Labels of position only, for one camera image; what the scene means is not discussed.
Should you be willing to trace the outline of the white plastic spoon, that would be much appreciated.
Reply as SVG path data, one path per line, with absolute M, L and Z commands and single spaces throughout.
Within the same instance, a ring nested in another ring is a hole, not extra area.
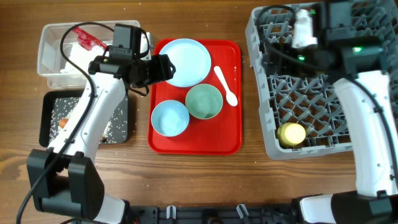
M 226 101 L 231 106 L 237 106 L 238 99 L 237 99 L 236 95 L 229 89 L 229 86 L 226 82 L 226 79 L 224 77 L 224 74 L 223 74 L 221 68 L 219 66 L 215 66 L 213 70 L 226 92 Z

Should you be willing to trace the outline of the yellow cup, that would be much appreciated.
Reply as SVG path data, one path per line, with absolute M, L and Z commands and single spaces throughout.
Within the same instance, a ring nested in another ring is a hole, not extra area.
M 276 135 L 281 146 L 293 147 L 304 141 L 306 130 L 297 123 L 284 123 L 277 129 Z

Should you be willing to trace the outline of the light blue plate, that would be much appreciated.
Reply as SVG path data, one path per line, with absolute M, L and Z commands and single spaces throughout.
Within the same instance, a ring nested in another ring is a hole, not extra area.
M 193 39 L 175 39 L 161 48 L 175 66 L 174 77 L 166 82 L 185 88 L 202 82 L 210 72 L 211 56 L 207 48 Z

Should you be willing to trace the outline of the green bowl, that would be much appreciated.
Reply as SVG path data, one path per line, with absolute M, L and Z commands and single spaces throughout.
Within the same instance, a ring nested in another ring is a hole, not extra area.
M 211 119 L 221 111 L 223 97 L 215 86 L 199 84 L 188 91 L 185 97 L 185 106 L 193 117 Z

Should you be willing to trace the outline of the light blue bowl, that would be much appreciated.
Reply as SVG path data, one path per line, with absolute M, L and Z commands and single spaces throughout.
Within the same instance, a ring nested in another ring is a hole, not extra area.
M 175 137 L 186 130 L 190 122 L 190 113 L 183 103 L 165 100 L 153 109 L 150 121 L 158 134 Z

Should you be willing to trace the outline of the red snack wrapper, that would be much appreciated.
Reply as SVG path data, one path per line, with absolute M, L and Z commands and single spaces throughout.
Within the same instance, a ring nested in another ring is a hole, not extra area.
M 72 32 L 77 35 L 79 45 L 87 51 L 91 51 L 93 47 L 101 47 L 103 50 L 107 47 L 104 42 L 79 27 L 74 28 Z

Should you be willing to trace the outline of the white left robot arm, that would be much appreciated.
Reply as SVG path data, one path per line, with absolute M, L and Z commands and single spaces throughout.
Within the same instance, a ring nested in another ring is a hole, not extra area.
M 97 56 L 86 73 L 87 86 L 63 131 L 46 150 L 27 158 L 30 190 L 16 222 L 30 199 L 41 212 L 95 223 L 131 222 L 130 204 L 105 194 L 95 167 L 100 139 L 114 110 L 130 87 L 169 80 L 175 66 L 167 55 L 150 60 Z

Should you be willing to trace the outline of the white tissue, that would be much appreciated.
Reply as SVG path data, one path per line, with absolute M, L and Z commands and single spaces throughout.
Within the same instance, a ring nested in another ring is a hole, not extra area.
M 94 46 L 90 51 L 87 51 L 79 44 L 73 44 L 70 56 L 68 58 L 82 70 L 88 73 L 89 64 L 95 57 L 102 55 L 104 49 L 99 46 Z M 78 73 L 77 70 L 70 62 L 66 62 L 65 66 L 60 70 L 60 73 Z

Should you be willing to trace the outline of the white rice pile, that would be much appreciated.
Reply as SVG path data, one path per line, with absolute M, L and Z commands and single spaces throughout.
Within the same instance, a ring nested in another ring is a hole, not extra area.
M 44 146 L 47 147 L 62 130 L 59 123 L 62 119 L 69 119 L 76 105 L 79 97 L 57 98 L 53 101 L 52 109 L 50 110 L 50 124 L 47 130 L 48 140 L 44 141 Z M 100 144 L 119 144 L 127 141 L 128 137 L 128 96 L 120 102 L 118 107 L 112 113 L 100 140 Z

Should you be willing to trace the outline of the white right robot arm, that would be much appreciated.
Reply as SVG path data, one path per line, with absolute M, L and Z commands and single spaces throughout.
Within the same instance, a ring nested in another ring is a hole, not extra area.
M 293 9 L 290 44 L 266 44 L 269 63 L 295 77 L 324 73 L 340 101 L 353 145 L 356 190 L 299 200 L 307 223 L 397 222 L 397 129 L 382 40 L 360 36 L 348 1 Z

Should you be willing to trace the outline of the orange carrot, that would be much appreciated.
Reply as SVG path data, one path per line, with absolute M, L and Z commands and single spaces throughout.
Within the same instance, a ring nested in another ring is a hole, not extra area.
M 59 121 L 59 126 L 60 126 L 60 128 L 63 129 L 63 128 L 66 126 L 67 123 L 68 123 L 68 119 L 66 119 L 66 118 L 61 119 L 61 120 Z

